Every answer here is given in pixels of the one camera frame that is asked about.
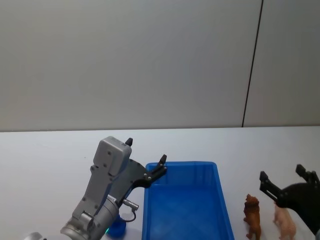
gray robot arm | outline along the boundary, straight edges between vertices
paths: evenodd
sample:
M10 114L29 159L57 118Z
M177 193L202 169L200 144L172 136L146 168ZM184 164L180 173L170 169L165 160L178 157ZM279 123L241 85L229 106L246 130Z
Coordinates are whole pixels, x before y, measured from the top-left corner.
M163 155L157 166L147 171L130 159L132 143L132 138L123 143L112 136L101 140L85 194L61 229L61 235L43 238L32 233L24 240L100 240L116 220L122 204L137 209L139 206L126 198L134 188L148 188L166 173L167 156Z
M294 210L315 235L315 239L320 240L320 180L315 171L306 171L301 164L296 166L295 172L305 182L280 189L270 181L264 171L261 171L260 190L278 207Z

blue plastic bin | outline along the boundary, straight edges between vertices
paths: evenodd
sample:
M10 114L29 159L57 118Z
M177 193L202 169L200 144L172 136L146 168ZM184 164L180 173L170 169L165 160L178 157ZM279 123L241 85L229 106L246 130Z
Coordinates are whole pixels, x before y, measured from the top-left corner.
M151 170L156 163L149 163ZM167 162L144 192L142 240L234 240L213 162Z

